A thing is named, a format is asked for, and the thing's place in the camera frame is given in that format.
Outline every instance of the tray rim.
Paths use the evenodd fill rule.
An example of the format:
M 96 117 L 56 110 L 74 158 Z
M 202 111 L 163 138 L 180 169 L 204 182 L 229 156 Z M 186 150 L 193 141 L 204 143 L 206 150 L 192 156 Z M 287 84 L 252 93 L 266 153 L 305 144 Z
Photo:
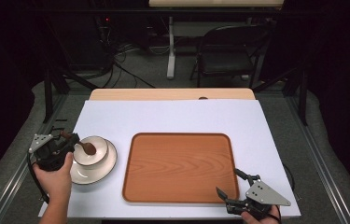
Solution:
M 131 142 L 131 146 L 130 146 L 130 151 L 129 151 L 129 155 L 128 155 L 128 159 L 127 159 L 127 165 L 126 165 L 126 168 L 125 168 L 125 176 L 124 176 L 124 181 L 123 181 L 123 185 L 122 185 L 122 191 L 121 191 L 121 194 L 122 194 L 122 198 L 128 202 L 128 203 L 218 203 L 218 202 L 172 202 L 172 201 L 168 201 L 168 200 L 165 200 L 165 201 L 141 201 L 141 200 L 131 200 L 129 198 L 126 197 L 125 195 L 125 189 L 126 189 L 126 183 L 127 183 L 127 177 L 128 177 L 128 169 L 129 169 L 129 166 L 130 166 L 130 160 L 132 158 L 132 153 L 133 153 L 133 143 L 134 143 L 134 139 L 136 139 L 137 137 L 139 136 L 143 136 L 143 135 L 210 135 L 210 136 L 214 136 L 214 135 L 217 135 L 217 136 L 222 136 L 224 137 L 227 142 L 229 143 L 229 146 L 230 146 L 230 156 L 231 156 L 231 165 L 232 167 L 235 169 L 235 161 L 234 161 L 234 157 L 233 157 L 233 152 L 232 152 L 232 145 L 231 145 L 231 140 L 230 138 L 224 134 L 224 133 L 157 133 L 157 132 L 142 132 L 142 133 L 136 133 L 133 138 L 132 138 L 132 142 Z M 236 186 L 235 188 L 235 198 L 239 198 L 240 197 L 240 190 L 239 190 L 239 183 L 238 183 L 238 179 L 237 179 L 237 176 L 236 174 L 233 174 L 234 176 L 234 184 Z

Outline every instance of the gray mat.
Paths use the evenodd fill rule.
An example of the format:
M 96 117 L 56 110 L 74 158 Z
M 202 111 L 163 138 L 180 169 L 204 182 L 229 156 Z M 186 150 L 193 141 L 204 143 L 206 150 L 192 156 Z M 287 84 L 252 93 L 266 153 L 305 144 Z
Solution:
M 178 57 L 176 59 L 175 78 L 166 79 L 167 60 L 165 55 L 151 55 L 143 51 L 132 51 L 122 66 L 128 71 L 140 76 L 157 88 L 192 88 L 196 86 L 195 80 L 189 80 L 194 58 L 190 56 Z M 119 81 L 114 88 L 148 88 L 146 84 L 135 81 L 132 76 L 115 69 L 113 81 L 108 87 L 113 87 L 114 80 Z M 91 82 L 102 86 L 108 79 L 108 75 L 91 79 Z M 57 119 L 66 121 L 54 122 L 55 127 L 73 130 L 83 103 L 88 99 L 89 91 L 76 82 L 70 82 L 72 92 L 67 96 Z M 203 80 L 203 85 L 209 87 L 245 87 L 247 82 L 240 78 L 223 78 L 217 80 Z M 6 155 L 0 162 L 0 197 L 6 190 L 8 180 L 12 177 L 18 166 L 24 162 L 24 153 L 30 145 L 34 133 L 41 127 L 44 119 L 44 92 L 42 83 L 34 87 L 35 106 L 30 117 L 26 120 L 16 139 L 8 149 Z M 288 100 L 281 94 L 257 94 L 268 124 L 273 134 L 279 155 L 283 163 L 294 175 L 296 186 L 295 192 L 301 196 L 298 201 L 301 217 L 284 220 L 284 223 L 339 223 L 337 213 L 327 194 L 322 181 L 311 160 L 310 151 L 305 137 L 302 135 L 297 118 L 291 113 Z M 339 191 L 343 193 L 343 199 L 350 210 L 350 176 L 338 161 L 327 141 L 327 134 L 318 109 L 318 101 L 312 94 L 308 97 L 307 119 L 316 143 L 322 156 L 328 163 L 334 179 L 337 181 Z M 38 211 L 42 202 L 38 200 L 39 192 L 29 174 L 24 178 L 18 192 L 10 202 L 7 211 L 4 211 L 2 223 L 37 223 Z M 101 223 L 101 220 L 69 219 L 68 223 Z

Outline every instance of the ceramic bowl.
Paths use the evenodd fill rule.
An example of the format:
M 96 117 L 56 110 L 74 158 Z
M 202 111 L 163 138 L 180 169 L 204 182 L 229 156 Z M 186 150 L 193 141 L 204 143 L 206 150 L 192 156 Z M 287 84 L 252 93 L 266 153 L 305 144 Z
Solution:
M 105 158 L 107 158 L 108 154 L 108 146 L 104 138 L 90 136 L 80 140 L 80 142 L 93 144 L 96 147 L 96 153 L 94 155 L 88 155 L 80 144 L 76 144 L 74 152 L 74 160 L 76 163 L 84 166 L 85 169 L 95 169 L 100 163 L 105 162 Z

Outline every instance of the brown serving tray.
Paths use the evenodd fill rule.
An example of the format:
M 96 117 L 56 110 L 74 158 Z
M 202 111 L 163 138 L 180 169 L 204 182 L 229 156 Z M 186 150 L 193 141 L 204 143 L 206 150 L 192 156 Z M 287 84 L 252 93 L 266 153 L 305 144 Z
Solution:
M 230 138 L 223 133 L 138 133 L 122 195 L 131 203 L 223 203 L 239 198 Z

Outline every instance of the human hand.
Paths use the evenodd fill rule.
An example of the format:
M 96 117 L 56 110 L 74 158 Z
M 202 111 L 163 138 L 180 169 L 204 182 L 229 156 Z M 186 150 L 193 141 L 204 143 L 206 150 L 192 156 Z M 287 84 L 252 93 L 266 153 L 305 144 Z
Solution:
M 64 164 L 58 171 L 44 171 L 38 165 L 33 164 L 35 176 L 40 182 L 43 189 L 49 195 L 50 203 L 66 203 L 70 199 L 72 188 L 72 178 L 70 169 L 73 164 L 73 153 L 68 152 Z
M 280 220 L 280 211 L 279 207 L 273 205 L 270 211 L 270 214 L 273 215 L 274 217 L 278 217 Z M 243 212 L 241 214 L 242 219 L 247 223 L 247 224 L 278 224 L 279 222 L 272 218 L 272 217 L 266 217 L 260 221 L 257 221 L 253 216 L 250 215 L 248 212 Z

